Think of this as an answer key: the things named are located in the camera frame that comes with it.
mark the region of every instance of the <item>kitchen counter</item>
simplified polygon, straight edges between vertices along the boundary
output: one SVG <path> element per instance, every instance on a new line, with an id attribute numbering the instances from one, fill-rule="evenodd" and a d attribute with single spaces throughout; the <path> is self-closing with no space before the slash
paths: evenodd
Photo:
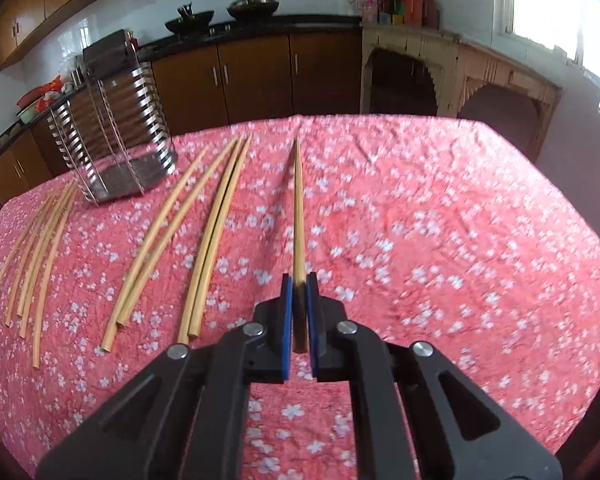
<path id="1" fill-rule="evenodd" d="M 15 121 L 3 133 L 0 134 L 0 142 L 3 143 L 0 146 L 0 156 L 11 147 L 11 145 L 21 136 L 21 134 L 26 132 L 30 127 L 32 127 L 38 121 L 41 121 L 43 118 L 46 118 L 46 116 L 49 114 L 49 112 L 51 110 L 55 110 L 56 108 L 58 108 L 61 104 L 65 103 L 68 99 L 70 99 L 74 94 L 79 92 L 81 89 L 82 88 L 78 88 L 78 89 L 72 90 L 71 92 L 63 95 L 56 102 L 54 102 L 49 108 L 47 108 L 46 110 L 44 110 L 43 112 L 38 114 L 36 116 L 36 118 L 33 119 L 31 122 L 24 124 L 21 127 L 21 129 L 19 129 L 18 131 L 14 132 L 14 133 L 11 133 L 14 126 L 16 126 L 17 124 L 22 124 L 20 122 L 20 120 Z"/>
<path id="2" fill-rule="evenodd" d="M 330 30 L 356 30 L 360 28 L 359 16 L 338 14 L 282 14 L 257 22 L 229 22 L 210 25 L 209 32 L 187 36 L 172 34 L 161 40 L 144 44 L 138 51 L 138 60 L 156 61 L 211 44 L 227 41 L 248 40 L 258 36 L 289 34 L 297 32 L 328 32 Z"/>

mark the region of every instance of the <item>metal dish rack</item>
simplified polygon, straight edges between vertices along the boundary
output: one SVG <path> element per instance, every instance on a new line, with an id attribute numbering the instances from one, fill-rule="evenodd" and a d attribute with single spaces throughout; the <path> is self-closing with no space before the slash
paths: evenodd
<path id="1" fill-rule="evenodd" d="M 115 39 L 122 39 L 121 32 Z M 105 48 L 91 69 L 85 54 L 87 86 L 48 117 L 67 166 L 95 204 L 144 193 L 173 173 L 178 161 L 151 64 L 138 63 L 125 34 L 123 46 L 113 43 L 113 62 L 107 59 L 103 67 L 110 38 L 101 40 Z"/>

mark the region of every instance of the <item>chopstick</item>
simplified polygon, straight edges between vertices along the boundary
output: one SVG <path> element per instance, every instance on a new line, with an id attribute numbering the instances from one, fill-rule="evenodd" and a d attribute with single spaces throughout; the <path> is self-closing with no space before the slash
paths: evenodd
<path id="1" fill-rule="evenodd" d="M 42 335 L 42 314 L 45 307 L 46 290 L 49 285 L 49 278 L 51 277 L 51 270 L 54 266 L 54 260 L 56 259 L 56 255 L 58 254 L 58 248 L 60 247 L 62 233 L 64 233 L 64 227 L 66 226 L 67 219 L 69 218 L 69 213 L 71 212 L 72 206 L 74 204 L 76 192 L 77 190 L 74 190 L 74 192 L 71 194 L 71 198 L 68 200 L 66 207 L 64 208 L 62 218 L 60 219 L 58 223 L 58 228 L 56 229 L 56 236 L 54 237 L 54 240 L 51 243 L 51 249 L 49 250 L 49 255 L 46 258 L 46 267 L 45 272 L 42 275 L 42 283 L 40 284 L 40 293 L 38 295 L 38 307 L 36 309 L 36 320 L 34 322 L 33 328 L 34 368 L 40 368 L 40 337 Z"/>
<path id="2" fill-rule="evenodd" d="M 222 230 L 224 229 L 224 220 L 226 214 L 229 211 L 231 200 L 234 197 L 235 187 L 238 184 L 240 178 L 240 172 L 244 165 L 244 159 L 247 156 L 251 137 L 247 137 L 245 140 L 240 157 L 235 164 L 235 169 L 231 174 L 231 180 L 229 186 L 224 194 L 224 200 L 218 213 L 218 219 L 214 227 L 214 232 L 209 242 L 209 248 L 206 252 L 205 264 L 202 267 L 202 274 L 200 275 L 200 281 L 198 283 L 198 290 L 196 291 L 196 297 L 193 303 L 193 311 L 191 313 L 191 321 L 189 322 L 189 335 L 193 337 L 200 336 L 200 326 L 202 325 L 202 315 L 205 311 L 206 294 L 209 290 L 209 283 L 211 281 L 211 272 L 216 265 L 216 254 L 218 253 L 218 245 L 220 244 L 220 237 L 222 236 Z"/>
<path id="3" fill-rule="evenodd" d="M 29 269 L 27 270 L 27 275 L 25 276 L 25 281 L 22 286 L 20 304 L 18 305 L 18 310 L 20 309 L 20 305 L 22 305 L 22 321 L 20 322 L 21 338 L 24 338 L 27 335 L 27 323 L 29 322 L 29 309 L 31 308 L 31 297 L 33 295 L 33 289 L 36 286 L 38 274 L 40 273 L 42 259 L 46 253 L 46 246 L 49 243 L 49 238 L 51 238 L 53 230 L 56 228 L 56 225 L 58 225 L 58 221 L 60 219 L 62 210 L 67 205 L 69 199 L 71 199 L 74 196 L 74 192 L 74 181 L 71 181 L 64 188 L 60 200 L 54 207 L 51 218 L 46 223 L 46 226 L 42 231 L 42 234 L 40 235 L 38 243 L 36 244 L 36 248 L 33 252 L 33 258 L 29 264 Z"/>
<path id="4" fill-rule="evenodd" d="M 151 254 L 151 257 L 149 258 L 147 263 L 144 264 L 144 267 L 142 268 L 142 272 L 136 279 L 136 282 L 134 283 L 134 287 L 129 292 L 129 295 L 126 299 L 125 304 L 122 307 L 122 310 L 120 311 L 118 318 L 114 319 L 113 323 L 107 327 L 107 331 L 105 332 L 104 338 L 102 339 L 102 343 L 100 344 L 100 347 L 103 350 L 106 350 L 107 352 L 111 351 L 111 346 L 113 345 L 113 339 L 115 338 L 116 332 L 118 330 L 117 324 L 120 324 L 122 326 L 126 326 L 128 324 L 129 319 L 131 318 L 131 313 L 133 312 L 134 305 L 138 302 L 138 299 L 140 298 L 140 294 L 142 294 L 142 290 L 144 289 L 144 286 L 146 285 L 146 282 L 148 281 L 149 276 L 151 275 L 152 272 L 154 272 L 155 265 L 158 262 L 158 259 L 160 258 L 162 252 L 167 247 L 167 244 L 169 243 L 173 234 L 180 227 L 180 224 L 184 220 L 184 217 L 185 217 L 188 209 L 191 207 L 193 202 L 196 200 L 196 198 L 200 194 L 200 191 L 202 190 L 203 186 L 206 184 L 206 181 L 209 179 L 211 174 L 216 170 L 216 167 L 224 159 L 225 155 L 229 152 L 229 149 L 231 148 L 232 144 L 233 144 L 232 142 L 229 142 L 224 147 L 224 150 L 222 150 L 222 152 L 220 153 L 220 155 L 218 155 L 216 160 L 214 160 L 211 163 L 211 165 L 208 167 L 208 169 L 205 171 L 205 173 L 202 175 L 202 177 L 200 177 L 200 180 L 196 183 L 196 185 L 193 187 L 193 189 L 189 193 L 189 197 L 180 206 L 180 209 L 176 213 L 176 216 L 174 216 L 173 220 L 171 221 L 171 224 L 167 227 L 167 230 L 165 231 L 164 235 L 162 236 L 160 243 L 154 249 L 154 252 Z"/>
<path id="5" fill-rule="evenodd" d="M 29 238 L 27 239 L 27 243 L 25 244 L 24 249 L 22 251 L 22 256 L 20 257 L 20 262 L 18 263 L 18 267 L 16 268 L 16 275 L 13 280 L 13 285 L 11 285 L 11 292 L 9 294 L 9 305 L 7 307 L 7 313 L 4 316 L 4 324 L 6 326 L 9 326 L 11 324 L 11 314 L 13 313 L 13 306 L 15 304 L 16 294 L 18 292 L 18 287 L 20 286 L 22 271 L 24 270 L 24 266 L 27 263 L 29 253 L 31 252 L 31 247 L 33 246 L 33 241 L 36 239 L 36 236 L 40 231 L 40 226 L 42 225 L 42 222 L 45 221 L 45 218 L 48 215 L 48 210 L 57 196 L 58 192 L 53 192 L 46 199 L 45 203 L 43 203 L 42 207 L 40 208 L 38 217 L 33 222 L 33 225 L 31 227 Z"/>
<path id="6" fill-rule="evenodd" d="M 42 203 L 40 208 L 38 208 L 38 210 L 33 215 L 31 215 L 31 218 L 29 218 L 29 221 L 27 221 L 27 224 L 24 226 L 24 229 L 22 230 L 22 232 L 20 232 L 20 236 L 18 236 L 18 240 L 16 240 L 16 243 L 14 243 L 13 247 L 11 248 L 11 251 L 9 252 L 9 255 L 7 256 L 7 259 L 5 259 L 4 263 L 2 264 L 2 267 L 0 268 L 0 284 L 2 283 L 2 279 L 4 278 L 4 275 L 7 273 L 7 270 L 9 269 L 9 266 L 11 265 L 11 261 L 13 260 L 13 257 L 16 255 L 16 252 L 18 252 L 18 249 L 20 248 L 20 245 L 22 244 L 24 237 L 27 234 L 29 234 L 32 225 L 34 224 L 34 222 L 36 221 L 36 219 L 42 212 L 42 209 L 46 206 L 46 204 L 49 202 L 49 200 L 51 200 L 53 195 L 54 195 L 53 193 L 50 193 L 49 196 L 47 196 L 45 198 L 45 201 Z"/>
<path id="7" fill-rule="evenodd" d="M 304 244 L 304 185 L 302 182 L 302 151 L 300 139 L 296 137 L 296 160 L 294 163 L 294 302 L 293 329 L 294 352 L 307 352 L 306 305 L 304 285 L 306 283 Z"/>
<path id="8" fill-rule="evenodd" d="M 120 315 L 120 312 L 122 311 L 122 309 L 125 305 L 126 298 L 128 298 L 129 292 L 131 291 L 131 289 L 134 286 L 134 283 L 136 282 L 136 278 L 138 277 L 138 274 L 140 273 L 140 270 L 142 268 L 142 263 L 144 263 L 144 259 L 147 256 L 147 253 L 149 252 L 151 245 L 154 243 L 154 239 L 157 236 L 158 231 L 160 230 L 160 227 L 162 226 L 162 223 L 164 222 L 164 219 L 167 218 L 167 215 L 169 214 L 169 211 L 171 211 L 173 204 L 176 202 L 180 193 L 182 192 L 184 187 L 187 185 L 187 180 L 189 180 L 189 178 L 191 177 L 193 172 L 200 165 L 200 162 L 202 161 L 202 158 L 205 156 L 207 149 L 208 149 L 208 146 L 205 146 L 200 151 L 200 153 L 198 154 L 196 159 L 191 163 L 191 165 L 189 166 L 189 169 L 187 169 L 187 171 L 185 171 L 182 178 L 178 181 L 176 186 L 171 191 L 171 194 L 169 195 L 166 202 L 164 202 L 164 204 L 160 208 L 160 211 L 158 211 L 158 214 L 156 215 L 154 222 L 151 224 L 151 227 L 149 227 L 149 230 L 144 235 L 144 239 L 142 240 L 142 245 L 140 245 L 138 254 L 136 254 L 136 258 L 134 259 L 134 262 L 132 263 L 131 268 L 128 270 L 128 272 L 125 276 L 125 281 L 122 285 L 122 288 L 120 289 L 120 294 L 118 295 L 116 304 L 113 307 L 113 311 L 112 311 L 111 317 L 109 319 L 109 323 L 107 325 L 107 331 L 110 331 L 112 329 L 112 327 L 115 328 L 116 320 L 118 319 L 118 316 Z"/>
<path id="9" fill-rule="evenodd" d="M 178 342 L 186 344 L 189 342 L 189 336 L 187 335 L 187 331 L 189 330 L 189 323 L 191 321 L 191 313 L 193 311 L 193 303 L 196 299 L 196 292 L 198 291 L 198 283 L 200 282 L 200 275 L 202 274 L 202 267 L 205 263 L 206 252 L 209 248 L 209 242 L 211 241 L 212 234 L 214 232 L 214 228 L 216 226 L 216 221 L 218 220 L 218 213 L 220 211 L 220 207 L 222 205 L 222 201 L 224 200 L 224 195 L 226 193 L 226 188 L 231 180 L 231 175 L 234 172 L 235 161 L 238 158 L 238 153 L 242 147 L 243 141 L 240 140 L 234 147 L 232 151 L 231 158 L 224 168 L 224 173 L 222 174 L 222 180 L 218 185 L 218 190 L 216 191 L 216 198 L 214 200 L 214 204 L 211 208 L 211 213 L 209 213 L 209 218 L 206 221 L 205 232 L 202 235 L 202 241 L 200 242 L 200 246 L 198 247 L 198 254 L 196 255 L 196 263 L 193 267 L 193 272 L 191 274 L 191 282 L 189 284 L 189 290 L 187 291 L 187 298 L 184 303 L 184 310 L 182 312 L 182 320 L 180 321 L 180 330 L 178 332 Z"/>

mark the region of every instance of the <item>pink tablecloth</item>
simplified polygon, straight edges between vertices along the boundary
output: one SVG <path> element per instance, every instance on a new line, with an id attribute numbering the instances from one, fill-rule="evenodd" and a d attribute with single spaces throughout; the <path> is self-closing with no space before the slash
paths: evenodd
<path id="1" fill-rule="evenodd" d="M 114 350 L 98 347 L 144 232 L 202 146 L 251 149 L 213 273 L 199 344 L 276 296 L 292 269 L 292 141 L 302 138 L 307 265 L 321 291 L 385 340 L 433 341 L 551 451 L 600 386 L 600 241 L 515 149 L 483 124 L 437 118 L 291 118 L 176 139 L 175 176 L 101 208 L 78 202 L 45 309 L 43 365 L 31 330 L 1 323 L 0 437 L 29 472 L 50 446 L 174 341 L 218 176 L 188 213 Z M 0 264 L 56 180 L 0 213 Z M 292 380 L 251 389 L 245 478 L 350 478 L 348 388 Z"/>

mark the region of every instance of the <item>metal screw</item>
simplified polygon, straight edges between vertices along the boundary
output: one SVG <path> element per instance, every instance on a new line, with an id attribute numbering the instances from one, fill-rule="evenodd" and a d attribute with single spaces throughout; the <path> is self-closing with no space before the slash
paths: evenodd
<path id="1" fill-rule="evenodd" d="M 352 335 L 358 331 L 358 326 L 353 321 L 341 321 L 336 327 L 343 335 Z"/>
<path id="2" fill-rule="evenodd" d="M 418 341 L 413 345 L 413 351 L 420 357 L 429 357 L 433 354 L 433 346 L 425 341 Z"/>
<path id="3" fill-rule="evenodd" d="M 189 353 L 189 347 L 183 344 L 171 345 L 167 350 L 167 355 L 174 360 L 184 359 Z"/>
<path id="4" fill-rule="evenodd" d="M 260 323 L 247 323 L 242 327 L 242 331 L 249 337 L 256 337 L 264 334 L 264 327 Z"/>

